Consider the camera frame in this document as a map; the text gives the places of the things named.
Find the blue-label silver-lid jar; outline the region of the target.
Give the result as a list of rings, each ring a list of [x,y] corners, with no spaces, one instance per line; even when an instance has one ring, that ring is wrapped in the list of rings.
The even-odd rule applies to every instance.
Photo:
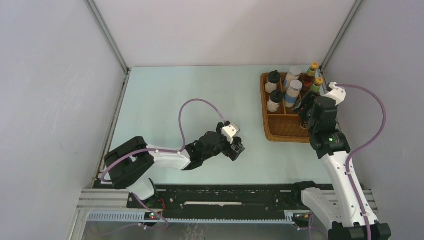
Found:
[[[292,108],[295,105],[302,88],[303,88],[303,84],[299,80],[292,80],[289,83],[285,97],[284,97],[284,101],[285,101],[284,106],[286,108]]]
[[[283,81],[283,84],[282,84],[283,92],[284,93],[287,92],[287,90],[288,90],[288,88],[290,86],[290,83],[293,80],[298,80],[299,79],[301,73],[302,73],[302,70],[301,70],[300,67],[298,67],[298,66],[292,66],[292,67],[290,67],[290,69],[287,72],[286,77],[285,77],[285,79]]]

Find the yellow-cap sauce bottle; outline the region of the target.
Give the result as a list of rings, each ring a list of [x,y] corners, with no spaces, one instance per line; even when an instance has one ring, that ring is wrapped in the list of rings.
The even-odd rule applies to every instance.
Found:
[[[311,89],[312,84],[315,81],[316,78],[316,71],[319,68],[319,63],[314,61],[310,64],[308,70],[303,75],[301,82],[302,82],[302,91],[309,91]]]
[[[324,78],[316,77],[313,84],[310,86],[310,91],[319,94],[323,83]]]

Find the black-spout-lid jar white beads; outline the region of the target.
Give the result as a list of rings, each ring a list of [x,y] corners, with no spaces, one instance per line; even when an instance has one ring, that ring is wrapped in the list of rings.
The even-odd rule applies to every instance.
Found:
[[[281,90],[276,89],[272,91],[266,104],[267,111],[271,113],[276,112],[280,108],[283,98],[284,93]]]

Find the large black-lid jar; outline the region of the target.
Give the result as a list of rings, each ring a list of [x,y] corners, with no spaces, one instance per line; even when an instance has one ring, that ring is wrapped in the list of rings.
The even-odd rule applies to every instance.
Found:
[[[268,94],[271,94],[273,91],[275,91],[278,88],[280,81],[281,81],[281,74],[278,72],[278,70],[271,71],[268,74],[266,84],[264,86],[265,92]]]

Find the small black-lid spice jar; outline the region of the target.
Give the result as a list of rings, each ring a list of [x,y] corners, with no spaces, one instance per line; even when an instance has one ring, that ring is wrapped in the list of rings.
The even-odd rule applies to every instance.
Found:
[[[308,130],[309,129],[309,123],[307,121],[304,121],[300,124],[300,128],[303,130]]]

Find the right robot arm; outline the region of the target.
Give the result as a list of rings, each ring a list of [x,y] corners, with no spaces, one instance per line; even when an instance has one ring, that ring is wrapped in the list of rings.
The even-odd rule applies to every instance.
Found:
[[[330,240],[388,240],[392,231],[368,203],[348,140],[336,127],[340,102],[337,96],[308,92],[293,108],[307,122],[310,145],[330,177],[338,203],[327,200],[312,182],[303,182],[303,189],[291,194],[291,204],[297,209],[308,207],[325,225]]]

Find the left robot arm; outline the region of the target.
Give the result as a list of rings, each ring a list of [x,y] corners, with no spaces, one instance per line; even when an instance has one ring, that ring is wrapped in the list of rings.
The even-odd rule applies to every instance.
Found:
[[[245,150],[238,136],[239,128],[229,122],[219,122],[215,131],[208,131],[181,150],[158,148],[136,136],[109,152],[104,157],[106,175],[115,190],[128,190],[145,208],[153,208],[159,193],[153,180],[146,176],[151,168],[170,168],[191,171],[213,157],[223,154],[236,161]]]

